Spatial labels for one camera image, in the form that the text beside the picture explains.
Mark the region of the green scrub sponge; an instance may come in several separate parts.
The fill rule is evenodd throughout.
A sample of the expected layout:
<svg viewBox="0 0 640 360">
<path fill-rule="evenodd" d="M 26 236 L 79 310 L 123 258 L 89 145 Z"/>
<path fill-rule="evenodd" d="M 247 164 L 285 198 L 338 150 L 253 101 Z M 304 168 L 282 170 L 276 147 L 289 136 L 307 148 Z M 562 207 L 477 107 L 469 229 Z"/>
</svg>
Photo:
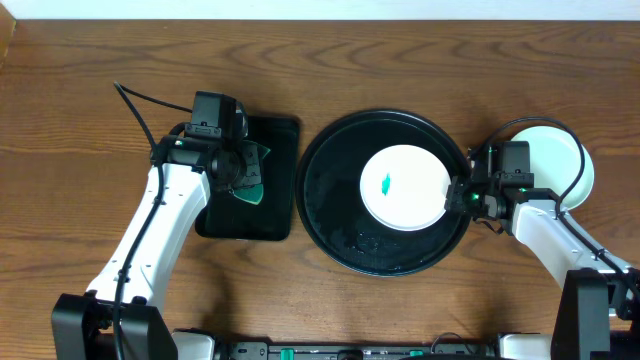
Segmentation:
<svg viewBox="0 0 640 360">
<path fill-rule="evenodd" d="M 264 196 L 264 159 L 271 150 L 261 144 L 245 140 L 241 146 L 242 164 L 240 175 L 232 185 L 235 198 L 259 205 Z"/>
</svg>

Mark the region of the white plate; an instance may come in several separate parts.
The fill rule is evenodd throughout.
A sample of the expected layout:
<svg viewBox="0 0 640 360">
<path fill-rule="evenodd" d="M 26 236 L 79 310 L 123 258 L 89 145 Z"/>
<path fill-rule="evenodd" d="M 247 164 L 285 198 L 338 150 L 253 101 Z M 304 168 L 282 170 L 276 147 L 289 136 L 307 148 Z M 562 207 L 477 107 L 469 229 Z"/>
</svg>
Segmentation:
<svg viewBox="0 0 640 360">
<path fill-rule="evenodd" d="M 394 145 L 364 166 L 359 191 L 369 214 L 382 225 L 413 232 L 434 225 L 446 213 L 451 176 L 433 153 L 414 145 Z"/>
</svg>

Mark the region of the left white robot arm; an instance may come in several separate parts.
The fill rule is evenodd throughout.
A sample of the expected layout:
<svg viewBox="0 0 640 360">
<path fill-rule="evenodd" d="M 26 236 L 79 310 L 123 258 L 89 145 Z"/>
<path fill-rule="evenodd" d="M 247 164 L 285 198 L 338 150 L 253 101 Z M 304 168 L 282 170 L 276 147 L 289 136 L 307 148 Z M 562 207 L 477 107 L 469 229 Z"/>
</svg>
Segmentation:
<svg viewBox="0 0 640 360">
<path fill-rule="evenodd" d="M 145 193 L 109 262 L 82 295 L 63 294 L 51 315 L 59 359 L 213 359 L 214 336 L 170 331 L 162 313 L 186 236 L 213 191 L 262 199 L 269 148 L 244 140 L 169 135 L 152 147 Z"/>
</svg>

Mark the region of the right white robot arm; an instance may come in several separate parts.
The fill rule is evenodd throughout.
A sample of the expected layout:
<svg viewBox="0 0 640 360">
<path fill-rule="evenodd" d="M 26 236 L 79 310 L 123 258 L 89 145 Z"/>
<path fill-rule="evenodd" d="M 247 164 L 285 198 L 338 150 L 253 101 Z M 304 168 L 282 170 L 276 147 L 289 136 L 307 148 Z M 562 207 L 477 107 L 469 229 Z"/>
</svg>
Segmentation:
<svg viewBox="0 0 640 360">
<path fill-rule="evenodd" d="M 446 211 L 484 224 L 529 248 L 562 290 L 551 335 L 500 336 L 500 359 L 636 359 L 639 356 L 639 271 L 582 229 L 550 189 L 530 173 L 455 176 Z"/>
</svg>

